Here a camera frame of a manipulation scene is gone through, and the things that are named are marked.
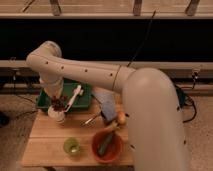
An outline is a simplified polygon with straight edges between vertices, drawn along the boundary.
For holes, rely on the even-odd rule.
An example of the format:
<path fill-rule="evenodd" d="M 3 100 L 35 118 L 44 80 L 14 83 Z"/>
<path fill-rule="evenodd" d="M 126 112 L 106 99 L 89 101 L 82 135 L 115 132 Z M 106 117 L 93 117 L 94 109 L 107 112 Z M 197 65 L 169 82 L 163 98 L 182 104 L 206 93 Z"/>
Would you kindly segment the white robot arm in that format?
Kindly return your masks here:
<path fill-rule="evenodd" d="M 65 78 L 121 94 L 135 171 L 190 171 L 182 111 L 164 72 L 64 59 L 52 41 L 28 54 L 26 63 L 50 96 L 62 92 Z"/>

